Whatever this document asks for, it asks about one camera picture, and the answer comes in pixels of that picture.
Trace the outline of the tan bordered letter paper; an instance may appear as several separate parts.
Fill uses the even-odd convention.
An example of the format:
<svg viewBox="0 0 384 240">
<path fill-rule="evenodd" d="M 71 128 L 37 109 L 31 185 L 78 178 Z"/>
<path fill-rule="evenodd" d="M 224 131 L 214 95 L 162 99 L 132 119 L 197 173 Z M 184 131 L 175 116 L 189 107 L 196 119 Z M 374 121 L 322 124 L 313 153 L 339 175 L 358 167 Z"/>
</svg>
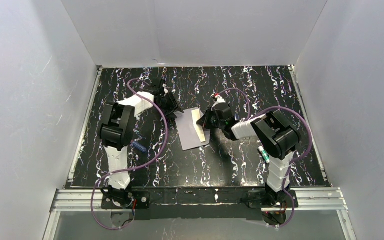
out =
<svg viewBox="0 0 384 240">
<path fill-rule="evenodd" d="M 196 132 L 200 142 L 205 143 L 206 142 L 205 131 L 204 131 L 203 127 L 198 124 L 198 120 L 201 119 L 201 111 L 198 108 L 193 109 L 191 111 L 191 115 L 192 115 L 192 122 L 193 122 L 195 132 Z"/>
</svg>

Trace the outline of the lavender paper envelope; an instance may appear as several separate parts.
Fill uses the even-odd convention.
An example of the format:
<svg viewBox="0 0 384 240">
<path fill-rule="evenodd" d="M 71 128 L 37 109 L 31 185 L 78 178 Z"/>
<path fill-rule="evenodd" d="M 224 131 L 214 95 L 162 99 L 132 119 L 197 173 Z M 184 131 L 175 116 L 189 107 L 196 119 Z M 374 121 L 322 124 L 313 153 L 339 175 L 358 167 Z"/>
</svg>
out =
<svg viewBox="0 0 384 240">
<path fill-rule="evenodd" d="M 177 118 L 175 119 L 176 127 L 180 137 L 181 147 L 183 151 L 195 149 L 198 147 L 206 146 L 210 143 L 211 131 L 203 129 L 205 132 L 206 142 L 200 142 L 198 135 L 194 128 L 191 111 L 199 109 L 198 107 L 185 109 L 184 113 L 176 112 Z"/>
</svg>

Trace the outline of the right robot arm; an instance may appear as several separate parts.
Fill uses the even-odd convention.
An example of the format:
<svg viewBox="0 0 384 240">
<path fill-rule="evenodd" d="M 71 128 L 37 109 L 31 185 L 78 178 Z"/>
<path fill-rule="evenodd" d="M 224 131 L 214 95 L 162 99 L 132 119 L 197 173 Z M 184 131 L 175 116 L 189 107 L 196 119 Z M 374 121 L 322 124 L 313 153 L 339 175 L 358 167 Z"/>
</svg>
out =
<svg viewBox="0 0 384 240">
<path fill-rule="evenodd" d="M 269 164 L 268 177 L 263 190 L 248 193 L 242 202 L 252 208 L 286 202 L 290 166 L 301 136 L 280 110 L 268 111 L 248 120 L 237 120 L 228 103 L 216 103 L 196 124 L 206 130 L 220 129 L 232 141 L 258 138 L 261 142 L 258 152 Z"/>
</svg>

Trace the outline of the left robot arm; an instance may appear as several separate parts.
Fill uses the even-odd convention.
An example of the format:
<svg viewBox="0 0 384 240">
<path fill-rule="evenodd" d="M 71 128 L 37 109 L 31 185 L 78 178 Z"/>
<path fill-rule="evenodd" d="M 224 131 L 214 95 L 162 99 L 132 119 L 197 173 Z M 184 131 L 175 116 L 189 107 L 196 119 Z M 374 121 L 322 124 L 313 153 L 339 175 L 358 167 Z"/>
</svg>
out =
<svg viewBox="0 0 384 240">
<path fill-rule="evenodd" d="M 99 137 L 104 147 L 109 173 L 106 177 L 108 185 L 101 189 L 109 200 L 117 202 L 121 207 L 131 206 L 135 199 L 128 191 L 131 183 L 128 168 L 128 146 L 134 136 L 136 117 L 143 112 L 155 108 L 161 115 L 164 125 L 163 144 L 168 142 L 168 119 L 175 117 L 175 112 L 182 112 L 179 103 L 167 88 L 164 79 L 155 79 L 142 91 L 133 96 L 105 105 L 103 120 L 99 128 Z"/>
</svg>

